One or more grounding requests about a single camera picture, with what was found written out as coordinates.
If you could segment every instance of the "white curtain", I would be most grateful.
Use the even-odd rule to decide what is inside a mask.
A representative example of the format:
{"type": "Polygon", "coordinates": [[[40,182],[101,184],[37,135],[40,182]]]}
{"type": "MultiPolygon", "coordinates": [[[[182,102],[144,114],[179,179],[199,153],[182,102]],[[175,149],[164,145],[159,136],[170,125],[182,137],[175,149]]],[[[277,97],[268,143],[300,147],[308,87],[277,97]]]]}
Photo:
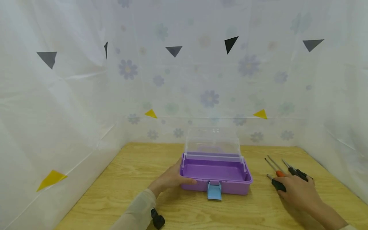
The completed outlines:
{"type": "Polygon", "coordinates": [[[52,229],[126,142],[105,30],[92,1],[0,2],[0,229],[52,229]]]}
{"type": "Polygon", "coordinates": [[[126,142],[190,126],[302,147],[368,202],[367,4],[0,2],[0,229],[52,229],[126,142]]]}

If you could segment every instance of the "screwdriver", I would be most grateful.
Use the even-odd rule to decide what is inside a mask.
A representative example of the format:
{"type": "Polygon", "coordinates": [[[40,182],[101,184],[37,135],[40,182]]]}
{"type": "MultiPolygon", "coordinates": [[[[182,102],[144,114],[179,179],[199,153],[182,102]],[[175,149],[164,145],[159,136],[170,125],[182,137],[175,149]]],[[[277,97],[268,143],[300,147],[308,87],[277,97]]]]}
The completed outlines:
{"type": "Polygon", "coordinates": [[[276,190],[281,190],[281,191],[286,192],[286,188],[283,183],[278,182],[277,180],[275,180],[268,174],[267,174],[267,177],[271,180],[271,184],[275,187],[276,190]]]}
{"type": "Polygon", "coordinates": [[[305,180],[306,182],[308,182],[307,179],[307,174],[303,173],[302,171],[300,171],[299,169],[295,169],[294,167],[292,167],[291,165],[289,165],[284,159],[281,159],[284,164],[287,166],[288,171],[290,172],[291,175],[297,175],[298,177],[302,178],[303,180],[305,180]]]}
{"type": "Polygon", "coordinates": [[[267,161],[267,163],[269,164],[269,165],[271,165],[271,167],[273,168],[273,170],[275,170],[275,172],[276,172],[276,175],[278,176],[278,177],[284,177],[285,176],[285,173],[284,172],[282,172],[282,171],[280,171],[280,170],[277,170],[266,158],[265,158],[265,160],[267,161]]]}
{"type": "Polygon", "coordinates": [[[280,168],[280,166],[278,165],[278,164],[276,164],[276,162],[269,156],[269,155],[267,155],[268,156],[268,158],[279,168],[279,170],[284,174],[284,175],[286,175],[286,173],[282,170],[282,168],[280,168]]]}

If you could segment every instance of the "blue latch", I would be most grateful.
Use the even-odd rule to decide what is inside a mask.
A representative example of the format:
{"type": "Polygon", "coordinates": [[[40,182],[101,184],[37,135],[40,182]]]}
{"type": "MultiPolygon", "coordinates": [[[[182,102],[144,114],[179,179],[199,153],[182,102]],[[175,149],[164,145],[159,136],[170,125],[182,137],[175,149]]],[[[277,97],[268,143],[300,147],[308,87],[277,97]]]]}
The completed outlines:
{"type": "Polygon", "coordinates": [[[221,182],[219,182],[218,185],[210,184],[210,181],[208,181],[207,184],[207,199],[211,200],[221,200],[221,182]]]}

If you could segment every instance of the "beige sleeve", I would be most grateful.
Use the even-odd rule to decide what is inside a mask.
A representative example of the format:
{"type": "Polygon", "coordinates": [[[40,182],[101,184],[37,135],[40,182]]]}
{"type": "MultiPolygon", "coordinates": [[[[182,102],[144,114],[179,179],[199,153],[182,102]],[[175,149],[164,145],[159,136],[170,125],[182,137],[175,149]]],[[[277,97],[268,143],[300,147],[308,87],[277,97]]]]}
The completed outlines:
{"type": "Polygon", "coordinates": [[[346,227],[343,227],[342,229],[340,229],[340,230],[357,230],[356,228],[354,228],[353,226],[351,226],[351,225],[348,225],[348,226],[346,226],[346,227]]]}
{"type": "Polygon", "coordinates": [[[156,197],[149,189],[144,190],[129,205],[110,230],[146,230],[151,222],[151,210],[156,206],[156,197]]]}

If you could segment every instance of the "table surface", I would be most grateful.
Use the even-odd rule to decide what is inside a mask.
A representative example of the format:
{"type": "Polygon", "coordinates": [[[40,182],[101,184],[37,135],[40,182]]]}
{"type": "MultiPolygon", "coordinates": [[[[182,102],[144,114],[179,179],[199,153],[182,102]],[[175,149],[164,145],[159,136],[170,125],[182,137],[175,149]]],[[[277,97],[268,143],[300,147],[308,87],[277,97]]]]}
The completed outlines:
{"type": "MultiPolygon", "coordinates": [[[[129,143],[92,184],[56,230],[108,230],[133,198],[174,164],[184,144],[129,143]]],[[[322,230],[307,214],[280,200],[266,174],[270,155],[287,171],[281,158],[314,178],[321,198],[351,225],[368,226],[368,206],[298,147],[241,146],[254,182],[246,196],[222,194],[222,201],[207,200],[206,192],[167,190],[156,209],[166,220],[163,230],[322,230]]]]}

